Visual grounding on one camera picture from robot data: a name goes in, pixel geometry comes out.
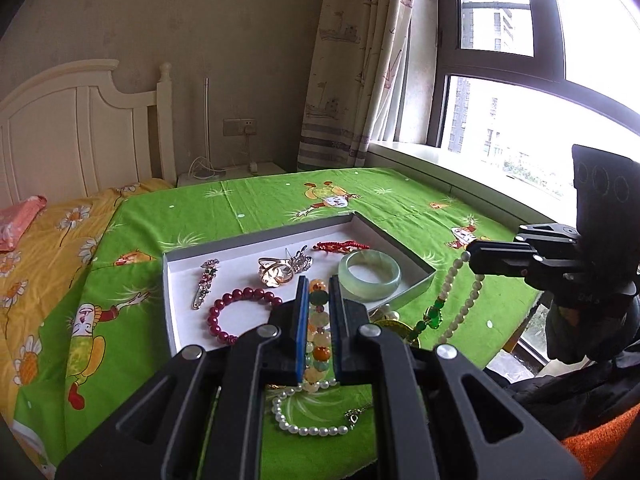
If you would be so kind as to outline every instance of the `curtain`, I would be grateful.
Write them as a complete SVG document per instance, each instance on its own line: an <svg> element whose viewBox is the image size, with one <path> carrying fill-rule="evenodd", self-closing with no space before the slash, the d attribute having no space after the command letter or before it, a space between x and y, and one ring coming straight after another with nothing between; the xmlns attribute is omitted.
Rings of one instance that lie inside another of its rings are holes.
<svg viewBox="0 0 640 480"><path fill-rule="evenodd" d="M413 4L322 1L299 170L362 166L371 140L393 140Z"/></svg>

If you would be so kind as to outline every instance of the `jade bangle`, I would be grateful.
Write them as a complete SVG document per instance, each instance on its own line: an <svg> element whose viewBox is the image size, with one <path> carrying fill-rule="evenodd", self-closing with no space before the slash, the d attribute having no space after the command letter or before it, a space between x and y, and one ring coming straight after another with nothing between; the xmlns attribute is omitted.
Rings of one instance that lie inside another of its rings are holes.
<svg viewBox="0 0 640 480"><path fill-rule="evenodd" d="M349 267L364 265L376 269L383 283L365 282L354 276ZM388 254L365 249L347 254L338 265L338 280L344 289L365 301L382 300L391 296L400 285L400 266Z"/></svg>

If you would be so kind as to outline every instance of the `nightstand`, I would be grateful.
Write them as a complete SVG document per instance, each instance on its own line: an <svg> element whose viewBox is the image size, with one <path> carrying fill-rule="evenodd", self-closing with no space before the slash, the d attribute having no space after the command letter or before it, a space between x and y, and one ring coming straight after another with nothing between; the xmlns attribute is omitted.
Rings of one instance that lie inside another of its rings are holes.
<svg viewBox="0 0 640 480"><path fill-rule="evenodd" d="M273 162L258 162L258 172L256 174L249 173L248 166L233 166L225 168L226 174L209 180L200 180L189 177L189 173L183 173L178 177L178 187L195 186L196 184L206 184L207 182L220 182L222 180L234 180L236 178L247 178L250 176L266 176L287 173L281 167L276 166Z"/></svg>

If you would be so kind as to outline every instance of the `metal screw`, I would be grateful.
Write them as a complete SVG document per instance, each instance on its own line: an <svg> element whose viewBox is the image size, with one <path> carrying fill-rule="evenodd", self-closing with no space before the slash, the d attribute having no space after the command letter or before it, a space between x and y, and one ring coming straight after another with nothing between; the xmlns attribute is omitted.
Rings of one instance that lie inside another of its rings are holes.
<svg viewBox="0 0 640 480"><path fill-rule="evenodd" d="M451 345L440 345L436 348L436 354L438 354L443 359L453 359L456 355L458 355L458 351L455 346Z"/></svg>
<svg viewBox="0 0 640 480"><path fill-rule="evenodd" d="M194 359L199 359L203 352L204 350L201 346L189 345L182 349L180 355L189 361L193 361Z"/></svg>
<svg viewBox="0 0 640 480"><path fill-rule="evenodd" d="M378 325L367 323L366 325L361 325L358 332L364 337L378 337L382 334L382 329Z"/></svg>
<svg viewBox="0 0 640 480"><path fill-rule="evenodd" d="M276 337L278 335L278 327L273 325L260 325L256 332L260 337L265 339L268 337Z"/></svg>

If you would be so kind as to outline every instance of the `pink pillow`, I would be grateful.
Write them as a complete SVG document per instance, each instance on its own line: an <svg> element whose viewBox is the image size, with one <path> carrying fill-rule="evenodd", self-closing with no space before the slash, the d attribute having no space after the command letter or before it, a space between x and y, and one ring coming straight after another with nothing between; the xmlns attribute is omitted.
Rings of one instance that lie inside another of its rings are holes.
<svg viewBox="0 0 640 480"><path fill-rule="evenodd" d="M30 196L24 202L0 211L0 251L13 251L38 212L47 205L43 196Z"/></svg>

